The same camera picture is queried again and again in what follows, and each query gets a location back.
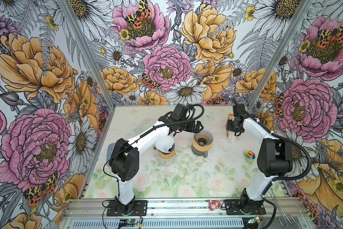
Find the coffee filter pack orange top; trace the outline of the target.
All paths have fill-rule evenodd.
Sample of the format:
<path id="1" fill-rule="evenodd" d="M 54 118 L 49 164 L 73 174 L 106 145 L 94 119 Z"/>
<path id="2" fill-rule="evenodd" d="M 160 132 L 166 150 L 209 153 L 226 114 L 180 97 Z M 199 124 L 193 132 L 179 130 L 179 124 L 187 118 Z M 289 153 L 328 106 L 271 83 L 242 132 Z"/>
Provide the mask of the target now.
<path id="1" fill-rule="evenodd" d="M 225 125 L 227 139 L 230 139 L 231 137 L 234 136 L 234 131 L 232 130 L 233 120 L 234 120 L 234 115 L 229 114 L 227 117 L 226 125 Z"/>

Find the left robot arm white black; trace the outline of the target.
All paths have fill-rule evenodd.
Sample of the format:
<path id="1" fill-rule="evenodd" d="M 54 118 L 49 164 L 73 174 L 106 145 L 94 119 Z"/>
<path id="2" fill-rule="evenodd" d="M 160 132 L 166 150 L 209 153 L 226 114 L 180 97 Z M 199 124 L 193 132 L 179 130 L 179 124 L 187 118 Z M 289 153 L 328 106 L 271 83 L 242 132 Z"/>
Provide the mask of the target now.
<path id="1" fill-rule="evenodd" d="M 178 104 L 140 135 L 128 140 L 120 138 L 108 146 L 106 165 L 111 168 L 112 177 L 116 178 L 118 185 L 118 194 L 108 205 L 108 216 L 128 216 L 140 212 L 132 180 L 139 171 L 142 153 L 154 147 L 162 159 L 172 158 L 175 155 L 175 142 L 170 135 L 201 132 L 203 125 L 199 118 L 203 114 L 202 105 Z"/>

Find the grey ribbed glass pitcher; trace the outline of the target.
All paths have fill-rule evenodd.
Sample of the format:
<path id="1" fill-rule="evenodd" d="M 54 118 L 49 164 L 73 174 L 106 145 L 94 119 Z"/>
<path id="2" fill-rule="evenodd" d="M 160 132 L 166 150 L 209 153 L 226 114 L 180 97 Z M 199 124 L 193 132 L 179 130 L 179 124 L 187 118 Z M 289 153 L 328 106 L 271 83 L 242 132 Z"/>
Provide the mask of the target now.
<path id="1" fill-rule="evenodd" d="M 199 150 L 196 150 L 194 147 L 192 147 L 191 149 L 192 149 L 193 154 L 195 154 L 197 156 L 202 156 L 204 158 L 208 157 L 208 152 L 207 151 L 199 151 Z"/>

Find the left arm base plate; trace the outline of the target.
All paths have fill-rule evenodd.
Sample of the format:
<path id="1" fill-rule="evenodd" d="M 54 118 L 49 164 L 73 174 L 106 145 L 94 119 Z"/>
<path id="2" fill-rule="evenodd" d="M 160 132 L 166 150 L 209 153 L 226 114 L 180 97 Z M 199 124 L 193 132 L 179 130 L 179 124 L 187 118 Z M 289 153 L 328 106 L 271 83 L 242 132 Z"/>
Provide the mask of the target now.
<path id="1" fill-rule="evenodd" d="M 108 204 L 106 215 L 108 217 L 115 216 L 146 216 L 148 201 L 132 200 L 127 205 L 122 204 L 118 200 L 111 200 Z"/>

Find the grey glass dripper cone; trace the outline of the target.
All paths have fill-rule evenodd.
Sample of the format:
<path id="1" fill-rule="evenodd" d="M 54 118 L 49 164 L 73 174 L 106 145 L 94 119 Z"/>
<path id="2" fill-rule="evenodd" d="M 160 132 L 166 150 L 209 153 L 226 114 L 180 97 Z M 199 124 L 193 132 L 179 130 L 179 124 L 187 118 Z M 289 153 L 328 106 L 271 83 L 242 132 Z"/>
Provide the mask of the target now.
<path id="1" fill-rule="evenodd" d="M 202 130 L 201 132 L 194 134 L 194 140 L 199 146 L 208 146 L 213 142 L 213 135 L 207 130 Z"/>

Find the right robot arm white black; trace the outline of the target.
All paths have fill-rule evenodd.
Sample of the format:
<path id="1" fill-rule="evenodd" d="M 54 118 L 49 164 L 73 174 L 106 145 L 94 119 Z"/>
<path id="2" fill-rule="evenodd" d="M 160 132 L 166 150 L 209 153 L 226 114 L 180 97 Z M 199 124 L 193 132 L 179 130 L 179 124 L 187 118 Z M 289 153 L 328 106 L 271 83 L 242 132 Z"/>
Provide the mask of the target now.
<path id="1" fill-rule="evenodd" d="M 274 181 L 292 170 L 292 144 L 274 136 L 257 117 L 246 111 L 243 104 L 234 102 L 233 116 L 233 120 L 227 121 L 226 130 L 234 132 L 235 136 L 247 131 L 261 144 L 255 158 L 259 172 L 252 183 L 243 189 L 239 200 L 239 209 L 243 214 L 259 213 L 265 194 Z"/>

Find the white paper coffee filter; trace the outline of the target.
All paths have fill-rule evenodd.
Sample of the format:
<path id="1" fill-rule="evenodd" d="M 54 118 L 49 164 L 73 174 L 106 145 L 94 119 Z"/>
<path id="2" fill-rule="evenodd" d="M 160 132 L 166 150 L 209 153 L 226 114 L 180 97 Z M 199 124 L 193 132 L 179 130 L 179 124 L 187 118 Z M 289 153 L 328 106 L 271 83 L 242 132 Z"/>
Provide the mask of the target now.
<path id="1" fill-rule="evenodd" d="M 168 155 L 174 150 L 175 142 L 171 136 L 166 136 L 158 140 L 155 144 L 155 147 L 162 154 Z"/>

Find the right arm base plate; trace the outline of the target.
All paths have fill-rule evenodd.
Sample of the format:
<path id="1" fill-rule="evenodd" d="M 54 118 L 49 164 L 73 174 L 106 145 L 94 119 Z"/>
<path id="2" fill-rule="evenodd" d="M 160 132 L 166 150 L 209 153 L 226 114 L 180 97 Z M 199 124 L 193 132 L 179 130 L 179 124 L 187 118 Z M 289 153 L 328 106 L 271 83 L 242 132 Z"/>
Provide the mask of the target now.
<path id="1" fill-rule="evenodd" d="M 265 215 L 264 201 L 229 199 L 224 202 L 227 215 Z"/>

